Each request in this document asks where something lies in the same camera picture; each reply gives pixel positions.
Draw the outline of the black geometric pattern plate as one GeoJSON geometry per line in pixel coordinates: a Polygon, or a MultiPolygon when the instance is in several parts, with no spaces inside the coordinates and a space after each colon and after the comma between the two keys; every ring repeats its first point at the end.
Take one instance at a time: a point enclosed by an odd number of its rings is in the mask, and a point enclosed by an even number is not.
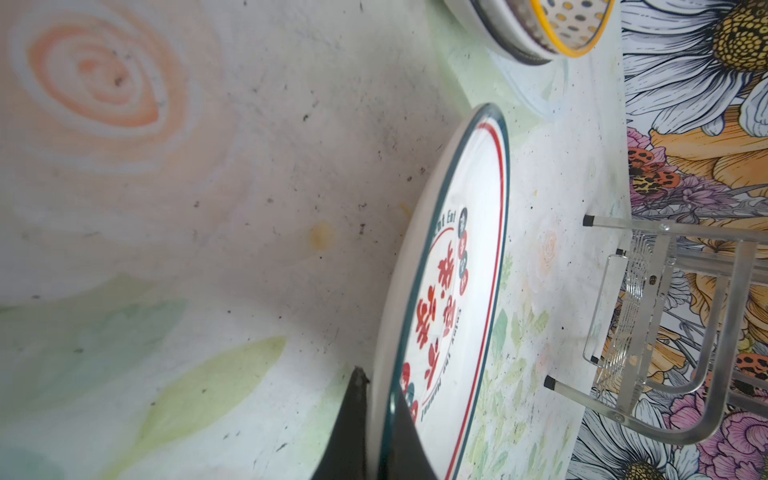
{"type": "Polygon", "coordinates": [[[445,0],[444,4],[469,33],[505,58],[528,66],[558,59],[529,34],[506,1],[445,0]]]}

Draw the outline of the chrome wire dish rack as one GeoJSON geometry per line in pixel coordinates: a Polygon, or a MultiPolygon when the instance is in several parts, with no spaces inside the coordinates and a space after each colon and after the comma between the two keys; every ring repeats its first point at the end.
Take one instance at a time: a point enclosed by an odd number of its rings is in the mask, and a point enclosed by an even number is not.
{"type": "Polygon", "coordinates": [[[767,412],[767,374],[739,351],[756,287],[767,283],[767,235],[721,224],[587,215],[629,245],[606,264],[584,359],[589,391],[547,389],[627,430],[674,445],[711,437],[726,412],[767,412]]]}

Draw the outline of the green rim printed plate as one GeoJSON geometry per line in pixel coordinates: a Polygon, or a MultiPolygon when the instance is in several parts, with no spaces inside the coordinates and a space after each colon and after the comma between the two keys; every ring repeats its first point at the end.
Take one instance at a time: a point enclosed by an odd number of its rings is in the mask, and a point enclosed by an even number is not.
{"type": "Polygon", "coordinates": [[[509,204],[508,129],[476,107],[416,204],[388,289],[367,416],[366,463],[383,478],[395,421],[412,423],[428,470],[458,473],[489,351],[509,204]]]}

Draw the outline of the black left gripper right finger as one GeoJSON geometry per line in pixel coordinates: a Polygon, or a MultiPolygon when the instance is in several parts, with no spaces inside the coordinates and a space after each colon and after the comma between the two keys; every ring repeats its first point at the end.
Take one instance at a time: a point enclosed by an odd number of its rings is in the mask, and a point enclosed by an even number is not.
{"type": "Polygon", "coordinates": [[[430,479],[436,475],[429,464],[401,391],[394,395],[390,432],[384,437],[380,461],[381,479],[430,479]]]}

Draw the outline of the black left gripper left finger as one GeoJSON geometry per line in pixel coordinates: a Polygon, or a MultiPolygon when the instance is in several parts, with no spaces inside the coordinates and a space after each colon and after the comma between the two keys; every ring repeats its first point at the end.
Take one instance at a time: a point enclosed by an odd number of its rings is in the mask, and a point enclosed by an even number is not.
{"type": "Polygon", "coordinates": [[[368,383],[364,370],[355,367],[312,480],[366,478],[368,383]]]}

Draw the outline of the yellow rim dotted plate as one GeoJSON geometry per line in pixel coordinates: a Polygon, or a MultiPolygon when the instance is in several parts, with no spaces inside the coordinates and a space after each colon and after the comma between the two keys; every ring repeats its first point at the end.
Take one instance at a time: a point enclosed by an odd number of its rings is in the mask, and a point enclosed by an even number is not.
{"type": "Polygon", "coordinates": [[[578,58],[601,38],[612,0],[512,0],[507,5],[528,34],[550,53],[578,58]]]}

